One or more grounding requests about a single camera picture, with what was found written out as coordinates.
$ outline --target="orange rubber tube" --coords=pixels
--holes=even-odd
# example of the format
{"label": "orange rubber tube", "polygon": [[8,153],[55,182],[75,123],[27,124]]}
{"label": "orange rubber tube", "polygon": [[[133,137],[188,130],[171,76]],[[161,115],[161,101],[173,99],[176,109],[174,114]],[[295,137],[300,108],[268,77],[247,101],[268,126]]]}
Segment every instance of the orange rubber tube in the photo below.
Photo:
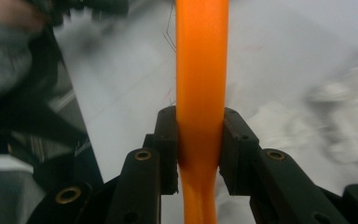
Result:
{"label": "orange rubber tube", "polygon": [[214,181],[222,139],[228,0],[176,1],[176,120],[185,224],[217,223]]}

